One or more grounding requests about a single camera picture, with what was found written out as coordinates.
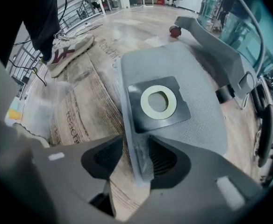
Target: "round hole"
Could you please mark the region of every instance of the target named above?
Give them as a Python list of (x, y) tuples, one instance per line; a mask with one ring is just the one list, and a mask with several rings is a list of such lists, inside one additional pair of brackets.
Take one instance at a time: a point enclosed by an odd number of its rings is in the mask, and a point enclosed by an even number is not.
[(152, 93), (148, 97), (148, 103), (153, 110), (156, 112), (163, 112), (167, 109), (169, 105), (169, 100), (165, 93), (162, 91)]

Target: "white ring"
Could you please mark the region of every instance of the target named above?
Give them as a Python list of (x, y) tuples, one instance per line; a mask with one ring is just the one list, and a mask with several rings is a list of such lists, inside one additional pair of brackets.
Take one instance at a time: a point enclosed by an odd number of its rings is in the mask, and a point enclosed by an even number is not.
[[(151, 94), (156, 92), (163, 92), (168, 98), (168, 107), (163, 112), (153, 110), (149, 104), (148, 98)], [(148, 87), (141, 96), (141, 107), (146, 115), (152, 119), (167, 119), (174, 114), (177, 107), (177, 99), (173, 91), (163, 85), (153, 85)]]

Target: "yellow object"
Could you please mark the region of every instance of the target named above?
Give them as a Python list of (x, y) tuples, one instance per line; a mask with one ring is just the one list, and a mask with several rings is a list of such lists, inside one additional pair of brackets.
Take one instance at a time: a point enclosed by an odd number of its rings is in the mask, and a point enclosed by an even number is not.
[(10, 119), (21, 120), (22, 115), (14, 109), (9, 109), (8, 114)]

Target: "maroon shoe logo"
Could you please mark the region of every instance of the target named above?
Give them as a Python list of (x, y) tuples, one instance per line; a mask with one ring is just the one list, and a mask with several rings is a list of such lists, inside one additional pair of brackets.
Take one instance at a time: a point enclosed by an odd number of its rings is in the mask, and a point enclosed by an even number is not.
[(54, 59), (52, 63), (57, 64), (60, 61), (60, 59), (62, 58), (65, 59), (67, 54), (75, 52), (75, 50), (73, 49), (69, 50), (69, 47), (63, 47), (63, 52), (60, 55), (58, 55), (58, 50), (56, 50), (56, 52), (54, 53)]

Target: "caster wheel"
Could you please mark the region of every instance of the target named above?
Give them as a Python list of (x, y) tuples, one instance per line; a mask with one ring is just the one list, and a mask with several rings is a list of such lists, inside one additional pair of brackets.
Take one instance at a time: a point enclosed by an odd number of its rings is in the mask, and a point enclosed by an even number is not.
[(177, 38), (178, 36), (181, 35), (181, 28), (177, 27), (177, 26), (171, 26), (170, 29), (170, 36)]

